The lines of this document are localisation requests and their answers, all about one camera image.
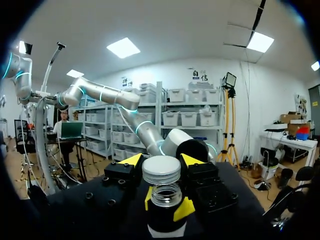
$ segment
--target blue container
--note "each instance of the blue container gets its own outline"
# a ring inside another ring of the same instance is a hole
[[[296,139],[305,141],[305,140],[308,140],[309,134],[297,133],[295,136],[296,136]]]

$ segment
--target trash bin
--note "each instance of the trash bin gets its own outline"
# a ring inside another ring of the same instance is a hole
[[[283,189],[284,187],[286,187],[288,185],[289,180],[292,178],[293,174],[294,171],[292,171],[289,168],[284,168],[281,172],[281,177],[277,185],[278,188]]]

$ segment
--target desk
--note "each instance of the desk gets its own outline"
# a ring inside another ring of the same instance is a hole
[[[84,182],[87,182],[87,176],[86,176],[86,172],[85,172],[85,166],[84,166],[84,158],[82,157],[82,151],[81,149],[79,149],[79,145],[76,143],[80,143],[80,142],[84,142],[87,139],[82,137],[82,138],[70,138],[70,139],[60,139],[58,141],[58,139],[47,139],[46,140],[46,144],[47,145],[54,145],[54,144],[74,144],[75,145],[75,149],[76,149],[76,158],[78,161],[78,166],[79,166],[79,172],[80,172],[80,176],[82,178],[82,180]]]
[[[314,140],[289,140],[287,135],[283,135],[282,132],[263,131],[260,133],[260,147],[274,150],[279,144],[289,146],[291,148],[302,149],[308,151],[308,156],[305,162],[306,166],[311,166],[314,163],[317,141]],[[282,164],[278,165],[280,168],[286,167]]]

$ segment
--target white table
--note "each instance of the white table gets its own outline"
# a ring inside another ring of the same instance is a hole
[[[305,166],[313,166],[317,141],[314,140],[289,140],[287,135],[283,135],[282,132],[263,131],[260,133],[260,147],[274,150],[279,144],[289,146],[291,148],[302,149],[308,151],[308,156],[305,162]],[[279,168],[286,169],[287,167],[279,164]]]

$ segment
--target tripod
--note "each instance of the tripod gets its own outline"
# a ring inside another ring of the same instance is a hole
[[[224,87],[225,95],[225,132],[223,133],[223,150],[219,153],[217,160],[221,158],[221,162],[225,162],[227,159],[231,165],[234,165],[232,161],[232,156],[234,153],[236,166],[238,171],[240,171],[238,153],[235,147],[235,129],[236,129],[236,106],[235,106],[235,96],[236,91],[234,87]],[[232,109],[232,130],[231,130],[231,143],[228,144],[228,131],[229,131],[229,98],[231,98],[231,109]]]

